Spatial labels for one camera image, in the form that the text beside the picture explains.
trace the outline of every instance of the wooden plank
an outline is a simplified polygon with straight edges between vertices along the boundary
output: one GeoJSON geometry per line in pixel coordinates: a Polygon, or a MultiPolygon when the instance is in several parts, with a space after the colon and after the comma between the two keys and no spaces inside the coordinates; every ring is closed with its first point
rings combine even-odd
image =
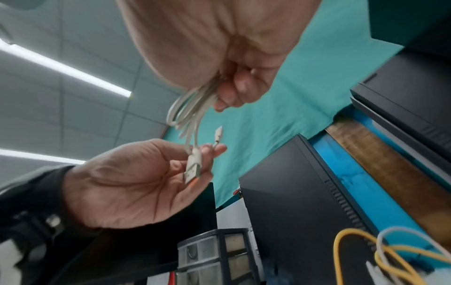
{"type": "Polygon", "coordinates": [[[352,118],[326,131],[442,246],[451,250],[451,194],[352,118]]]}

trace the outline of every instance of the white cable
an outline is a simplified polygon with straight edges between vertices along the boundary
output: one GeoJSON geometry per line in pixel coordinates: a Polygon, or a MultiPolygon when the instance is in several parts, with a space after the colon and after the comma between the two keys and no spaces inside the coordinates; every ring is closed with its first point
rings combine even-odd
{"type": "MultiPolygon", "coordinates": [[[[220,79],[215,77],[201,88],[188,90],[180,96],[171,106],[166,117],[169,126],[176,130],[182,130],[179,138],[185,138],[185,150],[189,155],[187,169],[185,171],[185,183],[189,183],[195,177],[200,176],[202,168],[202,153],[198,147],[198,132],[202,118],[210,107],[218,99],[216,90],[220,79]],[[191,149],[191,137],[194,135],[194,147],[191,149]]],[[[222,137],[222,127],[219,127],[215,133],[215,148],[222,137]]]]}
{"type": "MultiPolygon", "coordinates": [[[[384,251],[382,250],[382,242],[384,241],[384,238],[385,238],[385,236],[387,234],[392,233],[394,231],[402,231],[402,232],[407,232],[407,233],[411,233],[411,234],[414,234],[416,236],[419,236],[420,238],[422,238],[425,241],[427,241],[428,243],[430,243],[441,254],[443,254],[446,258],[448,258],[451,261],[451,254],[443,246],[441,246],[438,242],[436,242],[435,240],[430,238],[428,235],[426,235],[426,234],[424,234],[424,233],[422,233],[420,231],[416,231],[414,229],[411,229],[411,228],[395,226],[395,227],[390,227],[390,228],[387,228],[387,229],[381,231],[378,234],[378,236],[377,236],[376,250],[377,250],[377,253],[381,257],[381,260],[382,260],[382,262],[384,264],[390,265],[387,257],[385,256],[384,251]]],[[[395,275],[390,274],[390,277],[396,283],[396,285],[403,285],[403,282],[398,277],[396,277],[395,275]]]]}

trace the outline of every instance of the red object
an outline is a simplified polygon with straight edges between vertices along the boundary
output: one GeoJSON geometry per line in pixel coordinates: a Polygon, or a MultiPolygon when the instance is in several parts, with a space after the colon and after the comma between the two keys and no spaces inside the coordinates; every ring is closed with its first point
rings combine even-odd
{"type": "Polygon", "coordinates": [[[174,272],[171,272],[169,274],[169,283],[168,283],[168,285],[175,285],[175,274],[174,274],[174,272]]]}

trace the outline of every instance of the person's right hand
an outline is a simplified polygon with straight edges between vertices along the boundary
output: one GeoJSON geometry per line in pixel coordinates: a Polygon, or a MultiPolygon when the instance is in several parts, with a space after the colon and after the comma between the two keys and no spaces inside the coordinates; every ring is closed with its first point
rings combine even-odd
{"type": "Polygon", "coordinates": [[[218,72],[216,111],[265,94],[321,0],[117,0],[138,49],[166,81],[199,87],[218,72]]]}

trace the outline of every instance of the usb cable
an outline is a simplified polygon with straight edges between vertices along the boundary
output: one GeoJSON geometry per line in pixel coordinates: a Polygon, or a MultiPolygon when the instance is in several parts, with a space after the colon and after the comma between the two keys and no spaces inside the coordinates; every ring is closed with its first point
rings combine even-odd
{"type": "MultiPolygon", "coordinates": [[[[188,184],[200,176],[202,168],[202,153],[197,143],[199,125],[207,110],[213,106],[218,99],[216,90],[220,78],[215,77],[200,88],[188,90],[180,96],[169,109],[166,122],[176,130],[182,130],[179,139],[185,138],[185,150],[188,161],[185,171],[185,183],[188,184]],[[191,137],[194,135],[194,145],[191,149],[191,137]]],[[[222,138],[222,126],[215,132],[215,148],[222,138]]]]}

